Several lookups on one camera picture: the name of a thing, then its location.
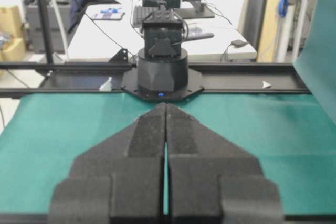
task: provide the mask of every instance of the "metal frame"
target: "metal frame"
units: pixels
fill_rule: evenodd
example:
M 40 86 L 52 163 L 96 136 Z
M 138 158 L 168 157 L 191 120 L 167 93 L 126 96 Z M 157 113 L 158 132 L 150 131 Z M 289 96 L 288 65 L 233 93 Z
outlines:
M 0 69 L 36 70 L 46 78 L 37 89 L 0 89 L 0 97 L 18 99 L 33 93 L 101 93 L 99 87 L 110 77 L 113 79 L 111 93 L 120 93 L 123 92 L 123 74 L 133 67 L 120 61 L 76 62 L 64 65 L 5 62 L 0 64 Z M 310 94 L 291 64 L 193 63 L 190 68 L 202 73 L 205 93 Z M 91 79 L 87 85 L 78 81 L 88 76 Z M 271 83 L 272 87 L 263 89 L 263 81 Z
M 334 224 L 336 215 L 286 215 L 284 224 Z M 0 224 L 47 224 L 47 214 L 0 214 Z M 168 218 L 161 224 L 169 224 Z
M 50 36 L 49 18 L 46 10 L 46 0 L 38 0 L 39 14 L 41 17 L 41 27 L 44 34 L 44 44 L 46 48 L 46 64 L 38 64 L 33 62 L 13 63 L 2 62 L 0 69 L 18 69 L 18 70 L 35 70 L 46 76 L 46 80 L 37 89 L 0 89 L 0 97 L 21 98 L 24 95 L 32 93 L 100 93 L 99 89 L 83 89 L 76 87 L 62 88 L 50 85 L 49 80 L 59 80 L 62 76 L 67 75 L 69 78 L 75 78 L 77 75 L 89 75 L 93 77 L 113 76 L 120 79 L 126 71 L 134 67 L 133 65 L 122 62 L 109 63 L 83 63 L 74 62 L 64 65 L 54 64 L 52 55 L 52 41 Z M 191 64 L 190 68 L 201 72 L 206 80 L 205 91 L 208 93 L 289 93 L 302 94 L 310 93 L 303 81 L 296 73 L 291 64 Z M 274 84 L 282 84 L 281 89 L 263 90 L 261 87 L 254 89 L 244 89 L 246 85 L 253 86 L 260 80 L 272 78 Z M 228 80 L 234 80 L 235 85 L 229 87 Z M 120 87 L 111 92 L 123 92 Z M 320 215 L 320 216 L 286 216 L 287 224 L 318 224 L 318 223 L 335 223 L 336 215 Z M 0 224 L 45 224 L 47 223 L 47 215 L 45 214 L 0 214 Z

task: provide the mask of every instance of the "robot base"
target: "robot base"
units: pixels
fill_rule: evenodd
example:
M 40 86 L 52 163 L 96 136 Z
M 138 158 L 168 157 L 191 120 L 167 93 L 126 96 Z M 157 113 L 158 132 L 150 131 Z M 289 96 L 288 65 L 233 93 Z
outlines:
M 150 91 L 138 85 L 138 69 L 134 68 L 124 74 L 121 88 L 146 102 L 177 102 L 204 90 L 201 73 L 189 69 L 188 80 L 187 86 L 176 91 Z

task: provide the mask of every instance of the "black cable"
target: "black cable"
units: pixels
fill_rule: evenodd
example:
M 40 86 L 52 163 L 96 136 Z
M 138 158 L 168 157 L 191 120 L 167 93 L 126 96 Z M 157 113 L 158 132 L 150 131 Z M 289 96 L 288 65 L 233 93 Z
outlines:
M 6 72 L 9 73 L 15 80 L 17 80 L 18 82 L 20 82 L 22 85 L 26 86 L 27 88 L 30 88 L 30 86 L 28 86 L 26 83 L 24 83 L 23 81 L 21 81 L 19 78 L 16 77 L 16 75 L 14 75 L 12 72 L 10 72 L 8 69 L 6 69 Z
M 0 114 L 1 114 L 1 119 L 2 119 L 2 127 L 5 129 L 5 117 L 4 117 L 4 112 L 2 111 L 1 105 L 0 105 Z
M 75 3 L 76 3 L 76 5 L 78 6 L 78 7 L 80 7 L 81 5 L 78 3 L 78 1 L 77 0 L 73 0 L 73 1 L 75 1 Z M 116 42 L 114 39 L 112 39 L 102 28 L 100 28 L 100 26 L 98 26 L 97 25 L 97 23 L 86 13 L 86 12 L 84 12 L 84 15 L 86 16 L 86 17 L 88 17 L 90 20 L 91 20 L 91 22 L 106 36 L 106 37 L 108 37 L 112 42 L 114 42 L 116 45 L 118 45 L 121 49 L 124 49 L 124 47 L 122 46 L 122 45 L 120 45 L 118 42 Z
M 230 25 L 232 25 L 231 20 L 228 19 L 227 17 L 225 17 L 224 14 L 223 14 L 223 12 L 222 12 L 221 10 L 219 10 L 215 5 L 207 4 L 207 7 L 208 7 L 208 9 L 210 10 L 210 12 L 212 12 L 213 14 L 215 14 L 215 15 L 217 15 L 217 16 L 219 16 L 219 17 L 224 18 L 225 20 L 227 20 L 227 21 L 230 23 Z M 216 11 L 218 11 L 219 14 L 216 13 L 216 12 L 214 12 L 213 10 L 211 10 L 211 8 L 215 9 Z

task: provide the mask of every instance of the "blue object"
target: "blue object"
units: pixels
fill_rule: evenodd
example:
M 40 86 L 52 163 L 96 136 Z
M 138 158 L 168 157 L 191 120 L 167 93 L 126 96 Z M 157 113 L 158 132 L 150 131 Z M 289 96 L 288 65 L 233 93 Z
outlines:
M 279 2 L 279 15 L 281 18 L 284 18 L 288 11 L 288 0 L 280 0 Z
M 105 14 L 105 13 L 118 13 L 118 9 L 116 8 L 109 8 L 107 10 L 101 10 L 100 13 Z

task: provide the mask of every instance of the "white cable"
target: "white cable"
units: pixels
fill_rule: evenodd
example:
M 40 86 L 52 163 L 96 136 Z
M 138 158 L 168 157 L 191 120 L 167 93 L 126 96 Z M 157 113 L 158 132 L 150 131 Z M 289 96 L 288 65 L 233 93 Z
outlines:
M 63 42 L 63 47 L 64 47 L 64 52 L 65 55 L 67 57 L 67 61 L 69 61 L 69 52 L 68 52 L 68 38 L 67 38 L 67 34 L 64 28 L 64 24 L 63 24 L 63 20 L 61 17 L 61 13 L 59 12 L 59 8 L 57 5 L 57 1 L 56 0 L 51 0 L 52 6 L 55 10 L 55 14 L 56 14 L 56 19 L 57 19 L 57 23 L 59 26 L 59 30 L 61 31 L 61 37 L 62 37 L 62 42 Z

